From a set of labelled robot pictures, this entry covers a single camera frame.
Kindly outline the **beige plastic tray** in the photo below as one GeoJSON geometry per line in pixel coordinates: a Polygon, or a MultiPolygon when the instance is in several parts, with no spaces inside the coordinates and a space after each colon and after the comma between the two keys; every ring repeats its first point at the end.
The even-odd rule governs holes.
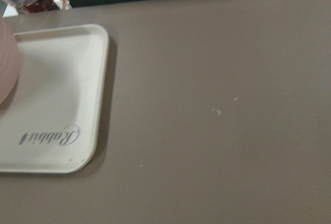
{"type": "Polygon", "coordinates": [[[16,39],[21,68],[1,105],[1,172],[75,172],[97,146],[108,33],[85,24],[16,39]]]}

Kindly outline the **pink bowl with ice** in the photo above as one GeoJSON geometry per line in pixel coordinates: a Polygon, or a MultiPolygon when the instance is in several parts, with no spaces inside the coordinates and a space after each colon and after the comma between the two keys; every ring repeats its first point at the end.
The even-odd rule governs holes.
{"type": "Polygon", "coordinates": [[[1,103],[13,90],[20,71],[20,52],[10,26],[1,17],[1,103]]]}

